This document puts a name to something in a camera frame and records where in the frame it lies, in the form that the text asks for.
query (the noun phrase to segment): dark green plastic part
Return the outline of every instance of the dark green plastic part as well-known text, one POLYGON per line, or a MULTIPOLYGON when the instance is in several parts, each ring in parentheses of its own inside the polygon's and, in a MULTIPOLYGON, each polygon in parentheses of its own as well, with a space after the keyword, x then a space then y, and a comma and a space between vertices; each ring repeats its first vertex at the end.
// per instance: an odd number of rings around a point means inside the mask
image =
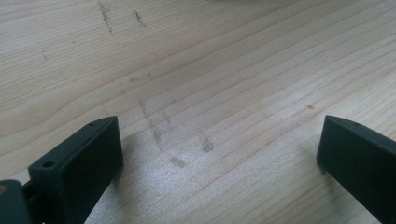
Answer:
POLYGON ((396 223, 396 142, 327 116, 317 159, 380 222, 396 223))

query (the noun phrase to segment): pencil mark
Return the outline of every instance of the pencil mark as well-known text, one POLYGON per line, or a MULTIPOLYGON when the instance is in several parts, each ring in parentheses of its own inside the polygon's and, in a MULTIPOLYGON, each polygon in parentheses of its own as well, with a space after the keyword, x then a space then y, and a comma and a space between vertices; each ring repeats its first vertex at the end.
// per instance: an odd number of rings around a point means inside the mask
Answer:
POLYGON ((146 105, 143 101, 139 101, 139 105, 142 108, 143 115, 145 116, 146 121, 148 122, 148 126, 151 130, 152 136, 154 137, 154 141, 157 144, 158 149, 163 152, 163 147, 161 144, 161 133, 155 129, 155 124, 151 119, 149 112, 146 109, 146 105))
POLYGON ((102 104, 102 108, 105 110, 106 117, 108 117, 108 112, 107 112, 107 108, 106 108, 105 104, 102 104))
POLYGON ((203 151, 207 153, 213 150, 213 148, 214 148, 214 144, 206 137, 202 145, 203 151))
POLYGON ((47 55, 46 55, 45 51, 44 51, 44 50, 41 50, 41 52, 43 53, 44 59, 45 59, 45 60, 48 60, 48 58, 47 58, 47 55))
POLYGON ((147 25, 145 23, 143 23, 142 17, 137 13, 136 10, 134 10, 134 14, 136 15, 136 21, 139 22, 139 24, 140 24, 140 28, 147 27, 147 25))
POLYGON ((178 158, 176 158, 176 157, 172 157, 171 162, 172 162, 172 164, 173 164, 174 166, 176 166, 176 167, 178 167, 178 168, 184 168, 184 167, 187 165, 186 162, 184 162, 183 160, 178 159, 178 158))
POLYGON ((106 23, 107 29, 111 33, 112 29, 111 29, 110 25, 108 24, 108 20, 109 20, 108 13, 110 12, 110 9, 106 8, 100 1, 98 1, 98 5, 100 8, 100 11, 102 12, 103 20, 106 23))
POLYGON ((146 78, 148 78, 148 77, 151 77, 151 73, 146 73, 146 74, 144 74, 143 76, 131 77, 131 78, 129 79, 129 81, 130 81, 130 82, 137 82, 137 81, 146 79, 146 78))

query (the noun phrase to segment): wood grain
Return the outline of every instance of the wood grain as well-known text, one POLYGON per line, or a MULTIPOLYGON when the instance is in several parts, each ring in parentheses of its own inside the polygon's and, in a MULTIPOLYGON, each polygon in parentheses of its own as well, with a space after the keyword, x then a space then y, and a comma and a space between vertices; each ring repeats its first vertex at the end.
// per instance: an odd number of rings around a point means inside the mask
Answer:
POLYGON ((87 223, 377 223, 316 165, 324 116, 396 139, 396 1, 3 0, 0 178, 119 116, 87 223))

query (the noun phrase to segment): screw hole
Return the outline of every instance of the screw hole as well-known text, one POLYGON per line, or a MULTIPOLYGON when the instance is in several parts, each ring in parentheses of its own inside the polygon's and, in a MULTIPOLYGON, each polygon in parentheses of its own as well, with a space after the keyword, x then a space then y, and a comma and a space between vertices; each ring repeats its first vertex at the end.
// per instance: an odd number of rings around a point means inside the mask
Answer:
POLYGON ((4 193, 6 191, 7 191, 7 187, 3 186, 3 185, 0 185, 0 194, 4 193))
POLYGON ((49 168, 51 166, 55 165, 55 161, 46 161, 43 163, 43 166, 46 168, 49 168))

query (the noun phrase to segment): scratch mark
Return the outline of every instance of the scratch mark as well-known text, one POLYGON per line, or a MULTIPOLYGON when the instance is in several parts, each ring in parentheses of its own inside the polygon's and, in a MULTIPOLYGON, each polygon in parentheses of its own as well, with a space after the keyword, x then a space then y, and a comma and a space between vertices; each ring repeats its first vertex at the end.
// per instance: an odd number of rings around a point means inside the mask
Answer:
POLYGON ((100 11, 102 12, 103 20, 106 22, 107 29, 111 33, 112 29, 111 29, 110 25, 108 24, 108 19, 109 19, 108 12, 110 12, 110 9, 106 8, 100 1, 98 1, 98 5, 100 8, 100 11))
POLYGON ((134 10, 134 14, 136 15, 136 21, 139 22, 139 24, 140 24, 140 28, 147 27, 147 25, 145 23, 143 23, 142 17, 137 13, 136 10, 134 10))
POLYGON ((183 160, 178 159, 176 157, 172 157, 171 162, 172 162, 172 164, 174 164, 174 166, 176 166, 178 168, 184 168, 187 165, 186 162, 184 162, 183 160))
POLYGON ((203 143, 203 151, 207 153, 213 150, 213 148, 214 144, 208 138, 205 138, 203 143))

